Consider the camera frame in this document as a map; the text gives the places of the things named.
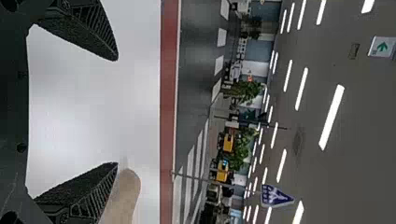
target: pole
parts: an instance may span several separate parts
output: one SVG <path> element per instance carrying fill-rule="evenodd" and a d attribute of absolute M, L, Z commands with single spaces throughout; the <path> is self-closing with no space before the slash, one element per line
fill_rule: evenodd
<path fill-rule="evenodd" d="M 221 182 L 215 181 L 215 180 L 205 179 L 205 178 L 201 178 L 201 177 L 195 177 L 195 176 L 192 176 L 192 175 L 177 174 L 175 172 L 172 172 L 172 175 L 178 175 L 178 176 L 189 178 L 189 179 L 195 179 L 195 180 L 203 181 L 203 182 L 206 182 L 206 183 L 209 183 L 209 184 L 220 185 L 220 186 L 223 186 L 223 187 L 226 187 L 226 188 L 229 188 L 229 189 L 242 189 L 242 190 L 247 191 L 247 192 L 250 191 L 250 193 L 262 194 L 261 191 L 248 190 L 248 189 L 245 189 L 243 186 L 240 186 L 240 185 L 229 185 L 229 184 L 224 184 L 224 183 L 221 183 Z"/>

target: blue street sign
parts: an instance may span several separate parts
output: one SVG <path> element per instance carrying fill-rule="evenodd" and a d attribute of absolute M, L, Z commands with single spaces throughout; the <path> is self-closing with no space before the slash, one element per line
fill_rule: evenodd
<path fill-rule="evenodd" d="M 294 203 L 294 198 L 272 185 L 262 185 L 262 207 L 283 207 Z"/>

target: yellow vehicle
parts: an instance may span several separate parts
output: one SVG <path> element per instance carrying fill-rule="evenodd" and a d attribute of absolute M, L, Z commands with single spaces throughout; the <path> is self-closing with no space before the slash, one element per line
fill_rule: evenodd
<path fill-rule="evenodd" d="M 225 182 L 227 180 L 229 164 L 228 161 L 219 161 L 218 173 L 216 175 L 216 180 L 219 182 Z"/>
<path fill-rule="evenodd" d="M 226 151 L 226 152 L 232 152 L 233 151 L 233 134 L 226 133 L 224 135 L 223 150 Z"/>

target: traffic sign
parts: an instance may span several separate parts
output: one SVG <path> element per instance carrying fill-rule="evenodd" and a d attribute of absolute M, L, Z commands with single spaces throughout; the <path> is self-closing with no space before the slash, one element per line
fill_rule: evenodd
<path fill-rule="evenodd" d="M 262 185 L 262 207 L 283 207 L 294 203 L 294 198 L 272 185 Z"/>
<path fill-rule="evenodd" d="M 374 36 L 368 56 L 389 58 L 392 56 L 395 44 L 396 37 Z"/>

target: red lane stripe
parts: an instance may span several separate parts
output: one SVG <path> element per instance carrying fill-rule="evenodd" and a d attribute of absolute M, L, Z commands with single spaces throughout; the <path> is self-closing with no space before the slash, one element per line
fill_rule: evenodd
<path fill-rule="evenodd" d="M 173 139 L 177 63 L 178 0 L 163 0 L 161 15 L 160 220 L 172 224 Z"/>

